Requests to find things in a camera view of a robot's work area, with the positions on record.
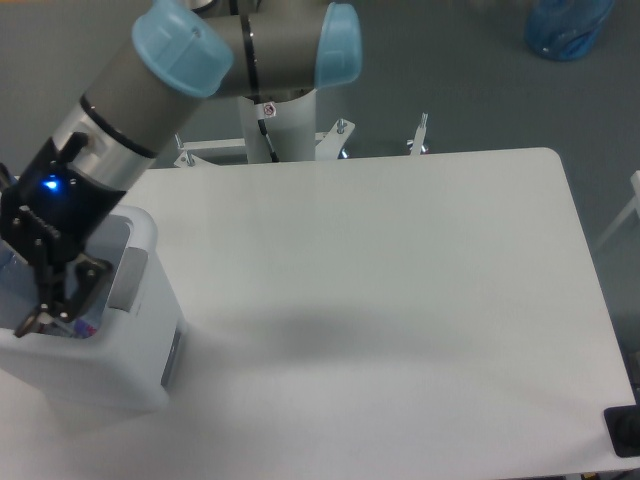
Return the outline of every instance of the white box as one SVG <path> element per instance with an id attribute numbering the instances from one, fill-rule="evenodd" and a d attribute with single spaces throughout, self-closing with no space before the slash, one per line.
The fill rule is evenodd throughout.
<path id="1" fill-rule="evenodd" d="M 116 207 L 87 249 L 117 265 L 99 330 L 87 339 L 18 339 L 0 328 L 0 368 L 53 397 L 137 410 L 165 405 L 186 323 L 156 243 L 149 214 Z"/>

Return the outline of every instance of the light blue joint cap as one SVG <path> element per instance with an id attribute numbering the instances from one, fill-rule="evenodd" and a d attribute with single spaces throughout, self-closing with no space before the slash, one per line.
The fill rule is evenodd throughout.
<path id="1" fill-rule="evenodd" d="M 155 0 L 133 25 L 133 45 L 160 80 L 179 92 L 210 97 L 233 65 L 229 46 L 178 0 Z"/>
<path id="2" fill-rule="evenodd" d="M 332 3 L 322 25 L 316 59 L 316 88 L 351 83 L 362 71 L 362 35 L 352 5 Z"/>

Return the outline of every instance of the white table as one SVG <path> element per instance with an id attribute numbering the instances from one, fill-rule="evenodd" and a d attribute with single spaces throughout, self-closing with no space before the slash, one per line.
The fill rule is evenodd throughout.
<path id="1" fill-rule="evenodd" d="M 472 480 L 640 466 L 633 396 L 549 150 L 150 171 L 191 325 L 161 412 L 0 375 L 0 477 Z"/>

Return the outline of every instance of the blue led light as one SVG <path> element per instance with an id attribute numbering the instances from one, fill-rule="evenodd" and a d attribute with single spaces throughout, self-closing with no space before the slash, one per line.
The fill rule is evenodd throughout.
<path id="1" fill-rule="evenodd" d="M 44 186 L 47 187 L 52 192 L 57 192 L 60 188 L 60 182 L 53 175 L 49 177 L 49 180 L 44 181 Z"/>

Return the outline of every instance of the gray floor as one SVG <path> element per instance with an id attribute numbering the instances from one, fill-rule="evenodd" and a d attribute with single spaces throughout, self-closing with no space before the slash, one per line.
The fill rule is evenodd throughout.
<path id="1" fill-rule="evenodd" d="M 357 124 L 352 154 L 404 153 L 428 111 L 434 153 L 556 150 L 590 243 L 631 198 L 629 178 L 640 169 L 640 2 L 619 0 L 594 50 L 572 63 L 527 50 L 526 1 L 352 3 L 362 21 L 364 71 L 353 86 L 321 92 L 318 112 L 320 129 L 340 116 Z M 16 171 L 26 165 L 149 4 L 0 3 L 0 161 Z M 234 102 L 209 102 L 181 134 L 239 137 Z M 168 147 L 159 165 L 174 159 Z M 626 251 L 640 265 L 637 247 Z M 621 342 L 640 345 L 637 290 L 622 292 L 635 301 L 624 308 L 618 295 L 629 284 L 624 275 L 640 275 L 622 274 L 628 258 L 616 261 L 596 263 L 608 265 L 601 279 L 614 324 L 625 326 Z"/>

